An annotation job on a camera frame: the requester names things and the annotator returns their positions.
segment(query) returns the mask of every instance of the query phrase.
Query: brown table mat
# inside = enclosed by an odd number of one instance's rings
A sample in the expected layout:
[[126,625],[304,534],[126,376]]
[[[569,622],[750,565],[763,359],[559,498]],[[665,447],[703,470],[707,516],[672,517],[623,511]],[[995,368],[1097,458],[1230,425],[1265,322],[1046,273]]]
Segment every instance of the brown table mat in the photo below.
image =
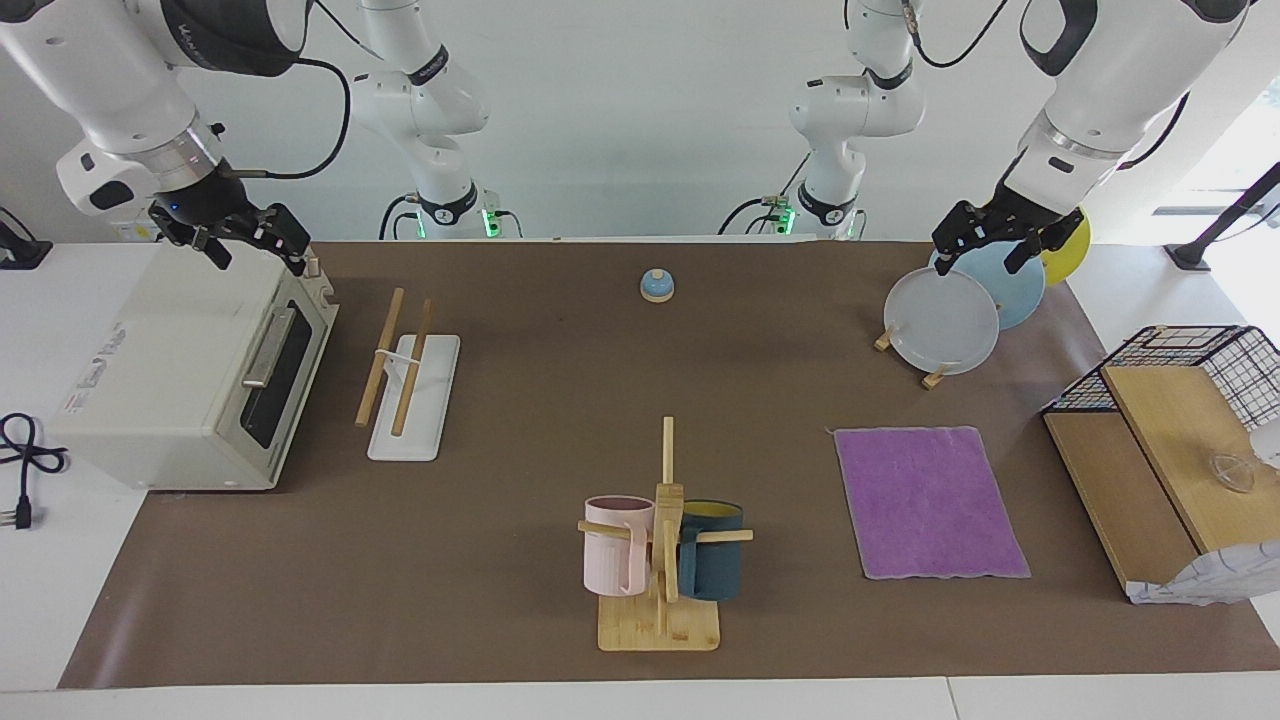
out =
[[[343,307],[279,488],[147,497],[61,687],[1280,667],[1247,603],[1134,607],[1116,587],[1037,416],[1102,357],[1065,287],[925,392],[872,350],[924,245],[319,252]],[[650,266],[672,302],[640,299]],[[462,337],[430,464],[371,462],[352,425],[397,284]],[[575,523],[588,496],[653,492],[664,414],[677,480],[742,503],[756,541],[718,651],[605,655]],[[882,425],[982,432],[1032,579],[861,577],[827,428]]]

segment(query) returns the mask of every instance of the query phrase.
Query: plate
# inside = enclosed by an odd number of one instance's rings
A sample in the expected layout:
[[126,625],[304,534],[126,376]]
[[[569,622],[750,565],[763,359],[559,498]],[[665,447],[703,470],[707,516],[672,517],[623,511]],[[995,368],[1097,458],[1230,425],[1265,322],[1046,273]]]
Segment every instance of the plate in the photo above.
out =
[[957,375],[982,365],[1000,338],[1000,313],[982,284],[932,268],[897,281],[884,300],[884,329],[904,360],[925,373]]
[[1084,215],[1084,222],[1066,238],[1066,245],[1055,252],[1041,252],[1044,284],[1057,284],[1069,278],[1084,263],[1092,242],[1093,228],[1089,227],[1089,217]]
[[[1015,243],[993,242],[986,247],[970,250],[956,260],[955,269],[978,281],[996,301],[1000,311],[1000,329],[1007,331],[1020,325],[1039,307],[1044,297],[1044,265],[1032,260],[1016,274],[1005,269],[1005,258],[1012,252]],[[929,266],[938,259],[934,252]]]

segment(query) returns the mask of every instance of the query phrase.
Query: blue plate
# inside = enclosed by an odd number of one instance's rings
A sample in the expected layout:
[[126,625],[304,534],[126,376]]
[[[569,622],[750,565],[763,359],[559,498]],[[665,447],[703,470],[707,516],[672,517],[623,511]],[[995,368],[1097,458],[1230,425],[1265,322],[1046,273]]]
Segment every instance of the blue plate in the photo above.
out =
[[[1039,307],[1044,297],[1044,264],[1032,258],[1018,274],[1005,269],[1005,258],[1014,250],[1012,242],[993,242],[960,256],[955,269],[978,281],[991,293],[1000,311],[1000,329],[1018,327]],[[937,251],[929,258],[929,266],[938,259]]]

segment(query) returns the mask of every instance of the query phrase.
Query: oven window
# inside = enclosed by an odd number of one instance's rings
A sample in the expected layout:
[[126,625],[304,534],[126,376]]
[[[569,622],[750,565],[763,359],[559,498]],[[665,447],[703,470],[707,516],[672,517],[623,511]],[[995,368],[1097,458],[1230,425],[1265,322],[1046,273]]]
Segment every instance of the oven window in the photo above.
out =
[[275,438],[275,430],[280,427],[284,415],[284,406],[289,401],[293,383],[302,369],[302,360],[306,357],[307,347],[311,345],[311,323],[297,302],[289,301],[293,309],[293,324],[289,334],[284,340],[284,347],[275,361],[275,370],[266,387],[255,388],[248,393],[244,410],[241,411],[241,427],[260,446],[268,448]]

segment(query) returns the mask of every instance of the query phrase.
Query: white plate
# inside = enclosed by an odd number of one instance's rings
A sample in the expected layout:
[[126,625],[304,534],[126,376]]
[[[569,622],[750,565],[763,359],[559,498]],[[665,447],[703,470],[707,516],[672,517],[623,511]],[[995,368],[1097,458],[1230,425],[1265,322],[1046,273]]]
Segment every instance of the white plate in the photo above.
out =
[[982,365],[1000,338],[1000,311],[978,281],[933,268],[908,273],[884,300],[893,350],[925,373],[957,375]]

